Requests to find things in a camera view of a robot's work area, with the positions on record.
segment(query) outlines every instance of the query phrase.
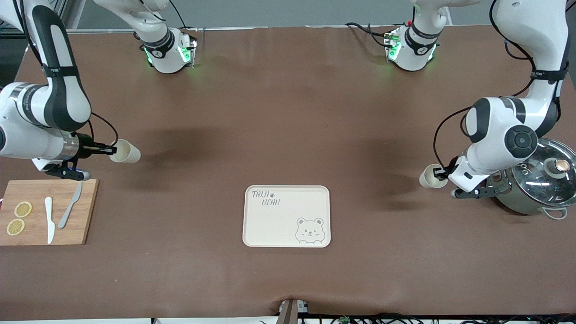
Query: white knife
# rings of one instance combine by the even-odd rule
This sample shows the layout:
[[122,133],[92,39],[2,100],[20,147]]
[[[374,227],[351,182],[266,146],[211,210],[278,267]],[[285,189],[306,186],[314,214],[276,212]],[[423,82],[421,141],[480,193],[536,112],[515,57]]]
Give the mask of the white knife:
[[76,202],[80,199],[81,193],[82,193],[82,182],[79,181],[78,187],[76,187],[76,192],[72,196],[72,200],[70,201],[68,208],[64,212],[64,215],[62,215],[62,218],[60,218],[58,228],[64,228],[64,226],[66,226],[66,222],[68,221],[68,217],[70,216],[70,212],[72,211],[72,206],[74,206],[74,204],[76,204]]
[[56,229],[56,224],[52,221],[52,197],[46,197],[44,204],[46,206],[46,220],[48,221],[48,244],[52,244]]

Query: brown table cover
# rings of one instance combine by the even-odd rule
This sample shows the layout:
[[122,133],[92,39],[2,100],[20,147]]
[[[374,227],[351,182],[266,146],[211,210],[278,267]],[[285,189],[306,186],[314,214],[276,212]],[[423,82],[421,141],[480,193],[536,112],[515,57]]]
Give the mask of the brown table cover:
[[[288,298],[338,314],[576,311],[576,210],[522,217],[418,183],[445,116],[528,81],[491,27],[447,27],[416,73],[357,29],[195,35],[196,68],[172,75],[129,33],[70,36],[93,111],[142,160],[81,161],[101,180],[86,245],[0,248],[1,320],[270,315]],[[45,82],[30,53],[18,80]],[[568,79],[562,95],[548,136],[576,148]],[[439,137],[446,163],[470,144],[459,121]],[[45,178],[0,159],[2,188]],[[252,184],[329,188],[330,245],[245,246]]]

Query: robotic arm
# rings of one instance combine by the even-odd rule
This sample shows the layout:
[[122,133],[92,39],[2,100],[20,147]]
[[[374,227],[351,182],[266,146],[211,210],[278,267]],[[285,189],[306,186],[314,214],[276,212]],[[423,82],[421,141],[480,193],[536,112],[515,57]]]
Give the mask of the robotic arm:
[[406,71],[422,69],[432,59],[437,40],[446,25],[447,7],[475,5],[482,0],[410,0],[414,4],[412,24],[387,34],[386,57]]
[[124,20],[143,44],[148,62],[162,73],[175,73],[194,66],[196,39],[176,28],[168,28],[158,12],[168,0],[94,0]]
[[0,92],[0,156],[32,159],[39,171],[63,179],[89,179],[88,171],[76,169],[78,159],[116,148],[75,132],[91,108],[64,25],[47,0],[0,0],[0,19],[28,35],[48,81],[14,82]]
[[532,84],[526,98],[482,98],[469,110],[472,145],[446,170],[460,188],[453,197],[468,198],[494,172],[526,160],[558,120],[569,47],[565,6],[564,0],[500,0],[495,22],[533,57]]

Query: black cable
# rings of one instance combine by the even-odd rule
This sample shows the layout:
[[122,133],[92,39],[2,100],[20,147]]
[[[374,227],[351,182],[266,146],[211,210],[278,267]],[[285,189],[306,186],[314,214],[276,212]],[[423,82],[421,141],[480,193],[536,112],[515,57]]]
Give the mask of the black cable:
[[182,28],[190,28],[190,26],[186,26],[186,24],[184,23],[184,19],[182,19],[182,16],[180,15],[180,12],[178,11],[178,8],[174,5],[174,2],[172,2],[172,0],[170,0],[170,4],[172,5],[172,7],[174,8],[174,10],[175,10],[176,13],[178,14],[178,18],[180,18],[180,21],[182,22]]
[[150,10],[150,8],[148,8],[148,6],[146,6],[146,4],[144,3],[143,0],[140,0],[140,3],[143,4],[144,7],[146,8],[146,10],[148,10],[148,12],[152,14],[152,16],[156,17],[156,19],[161,20],[161,21],[166,21],[166,19],[162,19],[159,16],[156,16],[156,14],[153,13],[152,10]]
[[[512,44],[515,48],[518,49],[518,51],[520,51],[522,54],[524,54],[524,56],[526,57],[525,59],[527,59],[528,61],[530,61],[530,65],[532,66],[532,70],[536,69],[536,64],[534,63],[534,59],[530,56],[530,54],[528,54],[528,52],[526,52],[526,50],[524,48],[522,48],[522,46],[516,44],[515,42],[509,40],[508,38],[506,38],[506,36],[504,36],[502,34],[502,32],[500,31],[500,29],[498,29],[498,26],[496,26],[496,22],[494,21],[494,6],[496,5],[496,1],[497,0],[493,0],[492,4],[490,5],[490,11],[488,12],[488,17],[490,19],[490,24],[492,25],[492,27],[500,34],[500,36],[504,37],[504,40],[510,44]],[[512,53],[510,53],[507,44],[505,43],[506,46],[506,52],[508,53],[508,55],[516,58],[516,56],[512,55]],[[518,95],[520,95],[522,92],[526,91],[530,85],[532,84],[534,80],[530,79],[530,81],[528,81],[528,84],[520,91],[518,91],[517,93],[513,94],[513,97],[516,97]]]
[[92,127],[90,119],[88,119],[88,126],[90,126],[90,136],[92,137],[92,140],[94,140],[94,128]]
[[361,31],[363,31],[363,32],[365,32],[365,33],[368,33],[368,34],[372,33],[372,34],[374,34],[374,35],[376,35],[376,36],[384,37],[384,34],[383,34],[383,33],[370,32],[369,29],[366,29],[366,28],[362,27],[361,25],[359,25],[359,24],[357,24],[357,23],[355,23],[355,22],[349,22],[348,24],[345,24],[344,26],[354,26],[354,27],[358,27]]
[[42,60],[40,59],[40,53],[38,53],[38,50],[34,46],[34,42],[32,41],[30,34],[28,33],[28,24],[26,23],[26,11],[24,10],[24,0],[20,0],[20,9],[18,9],[18,3],[16,2],[16,0],[12,0],[12,2],[14,3],[14,9],[16,10],[16,16],[18,17],[18,21],[20,22],[20,25],[22,25],[22,31],[24,32],[24,36],[26,36],[26,39],[28,40],[28,44],[30,45],[30,49],[34,53],[34,56],[36,57],[38,62],[40,64],[42,64]]
[[408,318],[413,319],[415,321],[418,322],[418,324],[424,324],[424,322],[422,322],[419,318],[413,317],[413,316],[408,316]]
[[468,111],[470,110],[470,108],[472,108],[472,106],[464,108],[464,109],[460,109],[457,112],[453,112],[452,114],[450,114],[448,117],[444,118],[444,120],[440,123],[440,125],[438,125],[438,128],[436,128],[436,132],[434,132],[434,141],[432,142],[432,148],[434,149],[434,155],[436,156],[436,159],[438,160],[438,164],[440,164],[442,166],[442,169],[446,170],[446,167],[444,166],[444,163],[442,163],[442,160],[440,160],[440,157],[438,156],[438,151],[436,151],[436,140],[438,139],[438,132],[440,131],[440,128],[442,128],[442,125],[444,125],[445,122],[448,121],[448,119],[464,112],[464,111]]
[[380,45],[380,46],[382,46],[382,47],[386,47],[386,48],[392,48],[392,45],[387,45],[387,44],[384,44],[384,43],[380,43],[380,42],[376,39],[376,37],[374,36],[374,33],[372,32],[372,29],[370,29],[370,24],[368,24],[368,31],[370,31],[370,35],[372,35],[372,39],[373,39],[378,45]]
[[522,58],[522,57],[520,57],[520,56],[516,56],[516,55],[512,54],[512,53],[510,52],[510,49],[508,48],[508,44],[509,44],[509,42],[508,42],[507,40],[505,40],[505,41],[504,41],[504,48],[506,49],[506,53],[508,53],[508,55],[509,55],[511,58],[513,58],[513,59],[529,59],[529,58],[527,58],[527,57],[523,57],[523,58]]
[[520,95],[522,92],[526,91],[532,85],[532,82],[534,82],[534,79],[530,79],[530,81],[528,81],[528,84],[526,84],[522,90],[511,95],[511,97],[516,97],[516,96]]
[[112,144],[105,146],[103,148],[100,148],[100,150],[106,150],[106,149],[112,148],[114,145],[116,145],[116,143],[118,143],[118,131],[114,128],[114,126],[109,121],[104,119],[102,116],[98,115],[95,112],[93,112],[92,115],[98,117],[100,120],[102,120],[103,122],[108,124],[108,126],[110,126],[110,128],[114,131],[114,135],[116,136],[116,139],[114,140],[114,142]]
[[507,320],[505,320],[505,321],[500,322],[500,324],[506,324],[506,323],[508,323],[508,322],[510,322],[510,321],[513,321],[514,319],[518,318],[519,316],[520,316],[520,315],[512,316],[511,318],[509,318],[509,319],[507,319]]

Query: cooking pot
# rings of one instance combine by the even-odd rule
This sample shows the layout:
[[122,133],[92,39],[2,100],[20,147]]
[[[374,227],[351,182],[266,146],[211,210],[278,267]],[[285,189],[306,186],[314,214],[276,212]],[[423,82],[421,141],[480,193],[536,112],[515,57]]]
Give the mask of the cooking pot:
[[[561,220],[566,218],[566,208],[576,204],[575,163],[576,154],[568,146],[541,138],[530,158],[492,174],[488,185],[498,187],[502,194],[497,199],[516,212],[542,213]],[[560,216],[555,217],[552,212],[559,212]]]

